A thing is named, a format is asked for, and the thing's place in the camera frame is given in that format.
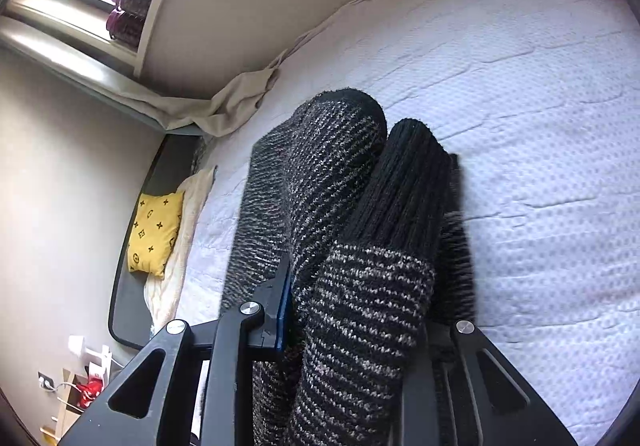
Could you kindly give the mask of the black grey knit sweater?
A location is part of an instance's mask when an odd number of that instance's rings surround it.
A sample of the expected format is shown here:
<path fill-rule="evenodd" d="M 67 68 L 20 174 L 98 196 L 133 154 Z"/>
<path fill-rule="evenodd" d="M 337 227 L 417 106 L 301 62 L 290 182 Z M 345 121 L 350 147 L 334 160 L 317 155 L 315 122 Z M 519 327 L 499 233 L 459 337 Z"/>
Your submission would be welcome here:
<path fill-rule="evenodd" d="M 220 307 L 290 263 L 280 359 L 253 368 L 259 445 L 383 445 L 427 321 L 475 313 L 459 176 L 424 123 L 328 91 L 252 149 Z"/>

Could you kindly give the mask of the red object on floor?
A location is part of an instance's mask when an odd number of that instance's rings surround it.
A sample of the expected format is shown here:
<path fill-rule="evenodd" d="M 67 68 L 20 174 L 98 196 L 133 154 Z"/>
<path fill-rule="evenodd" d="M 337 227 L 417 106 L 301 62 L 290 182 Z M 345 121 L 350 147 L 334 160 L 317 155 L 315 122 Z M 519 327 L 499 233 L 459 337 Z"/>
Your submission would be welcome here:
<path fill-rule="evenodd" d="M 79 393 L 79 408 L 86 410 L 101 395 L 104 383 L 100 377 L 89 377 L 85 382 L 77 381 L 75 386 Z"/>

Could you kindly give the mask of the cream orange patterned blanket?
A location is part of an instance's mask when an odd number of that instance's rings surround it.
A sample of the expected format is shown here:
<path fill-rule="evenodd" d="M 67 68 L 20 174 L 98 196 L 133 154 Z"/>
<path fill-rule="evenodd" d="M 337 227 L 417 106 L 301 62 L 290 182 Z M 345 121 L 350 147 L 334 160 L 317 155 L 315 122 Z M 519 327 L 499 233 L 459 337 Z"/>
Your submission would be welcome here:
<path fill-rule="evenodd" d="M 152 319 L 151 336 L 176 316 L 196 223 L 214 184 L 215 174 L 215 168 L 203 169 L 187 177 L 177 189 L 178 193 L 183 193 L 177 240 L 172 245 L 164 277 L 151 276 L 143 287 L 143 299 Z"/>

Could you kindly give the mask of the yellow patterned pillow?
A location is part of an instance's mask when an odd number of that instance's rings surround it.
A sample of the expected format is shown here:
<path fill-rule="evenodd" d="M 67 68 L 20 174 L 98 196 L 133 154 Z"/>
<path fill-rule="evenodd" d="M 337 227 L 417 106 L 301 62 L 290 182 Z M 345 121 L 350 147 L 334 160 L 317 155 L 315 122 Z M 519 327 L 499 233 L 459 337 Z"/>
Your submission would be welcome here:
<path fill-rule="evenodd" d="M 127 246 L 129 272 L 164 278 L 180 229 L 183 197 L 183 192 L 140 195 Z"/>

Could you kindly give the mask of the dark bed headboard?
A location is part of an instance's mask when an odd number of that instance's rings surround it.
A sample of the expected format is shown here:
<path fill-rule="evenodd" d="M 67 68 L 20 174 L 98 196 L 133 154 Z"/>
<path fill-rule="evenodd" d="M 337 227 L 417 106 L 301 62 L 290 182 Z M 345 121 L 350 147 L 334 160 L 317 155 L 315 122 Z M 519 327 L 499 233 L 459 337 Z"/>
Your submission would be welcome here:
<path fill-rule="evenodd" d="M 196 147 L 194 136 L 165 136 L 134 202 L 107 315 L 112 338 L 127 348 L 139 351 L 151 339 L 153 316 L 144 287 L 149 278 L 164 277 L 186 205 L 178 188 L 191 175 Z"/>

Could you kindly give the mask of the white quilted bed cover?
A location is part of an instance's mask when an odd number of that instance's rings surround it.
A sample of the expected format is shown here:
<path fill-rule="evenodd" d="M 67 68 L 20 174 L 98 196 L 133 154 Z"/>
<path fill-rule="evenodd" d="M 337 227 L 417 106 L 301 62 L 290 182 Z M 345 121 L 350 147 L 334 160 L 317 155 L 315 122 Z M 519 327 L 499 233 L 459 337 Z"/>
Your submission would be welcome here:
<path fill-rule="evenodd" d="M 625 0 L 370 0 L 281 66 L 216 179 L 178 314 L 217 316 L 254 143 L 326 90 L 419 119 L 459 157 L 477 322 L 593 445 L 639 379 L 639 26 Z"/>

